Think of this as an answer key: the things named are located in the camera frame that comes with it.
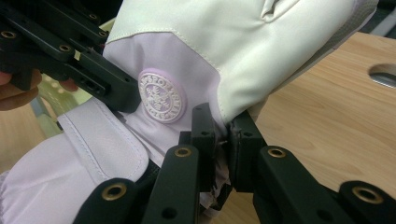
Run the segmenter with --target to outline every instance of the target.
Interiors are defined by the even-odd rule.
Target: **circular logo patch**
[[[139,91],[147,112],[159,122],[176,121],[184,113],[183,92],[165,76],[142,73],[139,76]]]

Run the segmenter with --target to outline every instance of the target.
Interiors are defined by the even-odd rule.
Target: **wooden surface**
[[[0,174],[44,139],[30,105],[0,111]]]
[[[323,185],[372,183],[396,198],[396,89],[369,69],[396,63],[396,41],[356,34],[339,50],[274,93],[257,125],[270,145],[293,152]],[[44,137],[26,106],[0,112],[0,171]],[[259,223],[251,195],[233,192],[215,223]]]

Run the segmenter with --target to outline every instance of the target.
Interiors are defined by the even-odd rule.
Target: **screw hole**
[[[100,36],[107,36],[107,33],[105,31],[101,31],[101,32],[99,32],[99,35]]]
[[[268,154],[270,154],[270,156],[275,157],[275,158],[284,158],[286,157],[286,153],[279,148],[271,148],[268,150]]]
[[[177,210],[172,207],[163,209],[163,217],[166,219],[174,219],[177,216]]]
[[[67,52],[67,51],[70,51],[72,48],[70,46],[68,46],[68,45],[60,45],[59,49],[61,51]]]
[[[181,147],[175,151],[177,157],[189,157],[191,154],[192,151],[187,147]]]
[[[116,183],[102,191],[102,198],[106,201],[114,201],[121,198],[125,193],[126,185],[124,183]]]
[[[352,192],[357,196],[360,200],[365,201],[367,203],[372,204],[380,204],[384,202],[384,199],[372,189],[367,189],[365,187],[355,187],[352,189]]]
[[[10,31],[2,31],[1,35],[8,39],[15,39],[17,37],[17,34],[15,34],[14,32],[10,32]]]
[[[93,19],[93,20],[98,19],[98,17],[97,17],[95,14],[90,14],[89,17],[90,17],[91,19]]]

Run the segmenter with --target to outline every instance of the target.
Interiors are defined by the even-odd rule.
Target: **finger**
[[[42,78],[41,78],[40,72],[38,70],[33,70],[32,71],[31,89],[36,88],[37,85],[41,82],[41,79]],[[15,96],[15,95],[19,95],[24,92],[25,91],[21,91],[19,88],[8,83],[3,86],[0,86],[0,100]]]
[[[59,83],[67,91],[77,91],[78,90],[78,86],[76,85],[74,80],[71,78],[67,79],[66,81],[60,81]]]
[[[12,76],[8,73],[0,72],[0,86],[7,84]]]
[[[32,82],[31,82],[31,89],[36,87],[38,84],[40,84],[41,80],[42,80],[42,76],[40,71],[38,71],[37,69],[33,69],[32,70]]]
[[[7,111],[26,105],[31,102],[38,95],[38,88],[33,88],[21,94],[8,97],[0,100],[0,111]]]

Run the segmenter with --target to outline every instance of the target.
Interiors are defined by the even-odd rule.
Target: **metal grommet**
[[[380,204],[384,202],[382,196],[372,189],[357,186],[352,189],[352,192],[360,200],[365,201],[367,203]]]
[[[189,157],[191,154],[192,154],[191,149],[187,147],[181,147],[175,151],[175,155],[177,157]]]
[[[270,154],[270,156],[275,157],[275,158],[286,157],[286,153],[282,149],[279,149],[279,148],[268,149],[268,154]]]
[[[101,31],[101,32],[99,32],[99,35],[101,35],[101,36],[107,36],[107,33],[106,33],[105,31]]]
[[[0,34],[3,37],[8,38],[8,39],[15,39],[17,37],[17,34],[15,34],[14,32],[10,32],[10,31],[2,31]]]
[[[90,17],[91,19],[93,19],[93,20],[98,19],[98,17],[97,17],[95,14],[92,14],[92,13],[89,15],[89,17]]]
[[[61,51],[67,52],[67,51],[70,51],[72,48],[70,46],[68,46],[68,45],[60,45],[59,49]]]
[[[115,183],[102,191],[102,198],[106,201],[114,201],[121,198],[126,193],[126,185],[124,183]]]

